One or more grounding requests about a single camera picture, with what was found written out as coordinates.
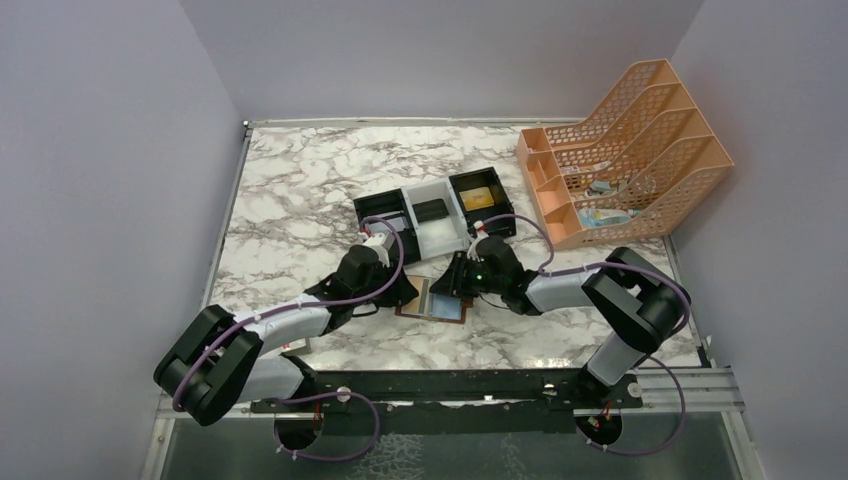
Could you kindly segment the brown leather card holder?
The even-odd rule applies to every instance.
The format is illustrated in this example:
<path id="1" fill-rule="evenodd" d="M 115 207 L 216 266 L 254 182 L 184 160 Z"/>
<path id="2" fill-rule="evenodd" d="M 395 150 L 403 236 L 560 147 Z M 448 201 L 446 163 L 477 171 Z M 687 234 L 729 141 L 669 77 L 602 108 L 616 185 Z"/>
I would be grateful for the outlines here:
<path id="1" fill-rule="evenodd" d="M 435 280 L 433 278 L 430 278 L 429 300 L 431 302 L 431 305 L 430 314 L 428 317 L 402 316 L 398 312 L 399 308 L 402 306 L 398 306 L 395 309 L 395 315 L 399 317 L 414 318 L 426 321 L 464 324 L 466 321 L 466 312 L 470 307 L 473 306 L 473 302 L 471 300 L 462 300 L 460 298 L 452 297 L 449 295 L 432 293 L 430 291 L 430 288 L 434 284 Z"/>

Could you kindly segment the black and white card tray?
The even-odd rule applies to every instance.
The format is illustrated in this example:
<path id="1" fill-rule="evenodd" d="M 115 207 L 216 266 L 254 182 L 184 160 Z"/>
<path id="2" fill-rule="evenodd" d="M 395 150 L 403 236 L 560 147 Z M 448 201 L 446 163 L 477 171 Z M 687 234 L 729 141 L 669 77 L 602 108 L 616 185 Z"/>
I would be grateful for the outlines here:
<path id="1" fill-rule="evenodd" d="M 467 249 L 475 223 L 491 217 L 502 218 L 488 234 L 516 235 L 515 209 L 492 167 L 360 196 L 353 207 L 359 220 L 378 216 L 398 231 L 406 265 Z"/>

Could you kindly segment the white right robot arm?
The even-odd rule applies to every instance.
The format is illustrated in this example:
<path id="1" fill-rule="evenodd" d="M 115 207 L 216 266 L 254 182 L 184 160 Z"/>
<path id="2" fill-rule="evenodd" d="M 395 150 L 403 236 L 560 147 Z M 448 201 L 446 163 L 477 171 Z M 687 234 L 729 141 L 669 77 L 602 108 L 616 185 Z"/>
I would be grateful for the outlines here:
<path id="1" fill-rule="evenodd" d="M 612 387 L 679 331 L 691 314 L 691 297 L 676 281 L 630 248 L 618 247 L 602 262 L 557 272 L 525 268 L 502 238 L 487 237 L 456 252 L 430 288 L 460 299 L 497 295 L 525 316 L 594 307 L 612 329 L 583 370 Z"/>

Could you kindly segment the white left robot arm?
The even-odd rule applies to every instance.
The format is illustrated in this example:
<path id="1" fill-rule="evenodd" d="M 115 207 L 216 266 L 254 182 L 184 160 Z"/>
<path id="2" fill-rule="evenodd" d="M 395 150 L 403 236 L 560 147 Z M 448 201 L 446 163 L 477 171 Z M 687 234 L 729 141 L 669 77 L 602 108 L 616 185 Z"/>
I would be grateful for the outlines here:
<path id="1" fill-rule="evenodd" d="M 401 261 L 383 263 L 374 248 L 355 245 L 335 272 L 292 300 L 244 315 L 218 304 L 203 308 L 160 360 L 153 381 L 174 410 L 208 426 L 237 403 L 290 398 L 300 389 L 307 365 L 270 359 L 271 351 L 338 330 L 360 306 L 403 306 L 418 295 Z"/>

